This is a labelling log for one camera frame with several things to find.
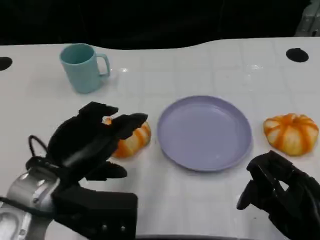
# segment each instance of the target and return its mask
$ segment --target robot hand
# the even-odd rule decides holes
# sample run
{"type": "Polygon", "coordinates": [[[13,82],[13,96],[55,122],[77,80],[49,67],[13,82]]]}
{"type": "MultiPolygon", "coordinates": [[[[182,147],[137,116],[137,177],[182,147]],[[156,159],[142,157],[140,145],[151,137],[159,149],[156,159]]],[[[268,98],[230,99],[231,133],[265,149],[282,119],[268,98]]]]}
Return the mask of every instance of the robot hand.
{"type": "Polygon", "coordinates": [[[250,204],[269,213],[269,219],[291,240],[320,239],[320,185],[308,174],[275,153],[255,157],[247,166],[253,180],[237,208],[250,204]],[[288,185],[284,190],[280,182],[288,185]]]}
{"type": "Polygon", "coordinates": [[[58,127],[48,147],[29,137],[28,172],[16,179],[6,197],[0,197],[1,240],[43,240],[52,220],[91,240],[135,239],[135,194],[93,191],[78,183],[82,178],[105,181],[127,176],[123,167],[107,159],[118,141],[130,137],[148,116],[134,113],[114,118],[111,125],[102,123],[104,116],[117,111],[91,102],[58,127]],[[33,140],[46,150],[45,157],[36,156],[33,140]]]}

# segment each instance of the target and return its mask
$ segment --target purple plate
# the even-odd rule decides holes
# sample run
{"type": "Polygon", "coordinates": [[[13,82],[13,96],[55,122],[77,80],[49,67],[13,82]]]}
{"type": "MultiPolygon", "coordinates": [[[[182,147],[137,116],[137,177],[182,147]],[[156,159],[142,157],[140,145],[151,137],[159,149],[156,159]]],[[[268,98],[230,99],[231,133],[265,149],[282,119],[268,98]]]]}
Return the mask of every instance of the purple plate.
{"type": "Polygon", "coordinates": [[[157,135],[170,159],[202,172],[238,164],[252,145],[247,118],[229,102],[213,96],[190,96],[170,105],[159,119],[157,135]]]}

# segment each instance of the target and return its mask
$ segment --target orange striped pumpkin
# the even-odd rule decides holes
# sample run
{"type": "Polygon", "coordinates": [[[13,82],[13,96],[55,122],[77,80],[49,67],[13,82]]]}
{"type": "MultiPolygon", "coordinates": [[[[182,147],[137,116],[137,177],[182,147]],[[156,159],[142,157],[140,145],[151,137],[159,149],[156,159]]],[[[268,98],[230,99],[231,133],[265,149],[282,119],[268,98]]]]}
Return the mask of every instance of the orange striped pumpkin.
{"type": "Polygon", "coordinates": [[[289,156],[310,152],[319,134],[311,118],[295,113],[268,118],[263,123],[263,130],[269,144],[289,156]]]}
{"type": "MultiPolygon", "coordinates": [[[[104,124],[112,124],[112,118],[107,117],[104,124]]],[[[132,136],[118,142],[118,148],[112,156],[119,159],[131,157],[146,146],[150,142],[150,138],[151,129],[149,124],[145,122],[140,128],[133,131],[132,136]]]]}

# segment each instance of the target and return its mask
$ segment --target table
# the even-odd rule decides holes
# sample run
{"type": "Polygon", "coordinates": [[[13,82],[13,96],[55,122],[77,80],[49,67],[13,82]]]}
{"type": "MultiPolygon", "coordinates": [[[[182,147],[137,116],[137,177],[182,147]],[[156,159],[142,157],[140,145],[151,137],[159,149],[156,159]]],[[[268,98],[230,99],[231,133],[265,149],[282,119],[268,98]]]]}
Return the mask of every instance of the table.
{"type": "MultiPolygon", "coordinates": [[[[262,131],[265,118],[304,113],[320,125],[320,38],[220,40],[193,47],[162,50],[113,50],[108,55],[112,79],[90,94],[75,93],[59,62],[65,45],[0,46],[13,64],[0,72],[0,193],[24,171],[31,156],[27,137],[46,143],[61,122],[90,101],[117,106],[120,113],[145,112],[153,135],[134,159],[122,162],[128,177],[82,185],[101,191],[133,192],[139,197],[137,234],[199,234],[282,240],[267,214],[236,203],[250,177],[248,162],[271,147],[262,131]],[[310,59],[296,63],[286,57],[302,48],[310,59]],[[253,149],[238,166],[210,174],[187,171],[167,160],[156,136],[162,110],[189,95],[221,97],[237,106],[253,131],[253,149]]],[[[320,181],[320,147],[289,158],[320,181]]],[[[48,240],[80,240],[57,223],[48,240]]]]}

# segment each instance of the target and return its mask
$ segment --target light blue mug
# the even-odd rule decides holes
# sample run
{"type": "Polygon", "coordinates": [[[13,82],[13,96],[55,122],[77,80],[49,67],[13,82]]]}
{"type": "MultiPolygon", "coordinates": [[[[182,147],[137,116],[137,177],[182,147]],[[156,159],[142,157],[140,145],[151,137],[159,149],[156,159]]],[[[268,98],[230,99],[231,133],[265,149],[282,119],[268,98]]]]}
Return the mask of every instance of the light blue mug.
{"type": "Polygon", "coordinates": [[[96,53],[85,43],[67,46],[60,53],[60,61],[73,88],[82,94],[99,89],[104,79],[110,76],[110,64],[107,55],[96,53]],[[104,59],[106,73],[100,73],[97,58],[104,59]]]}

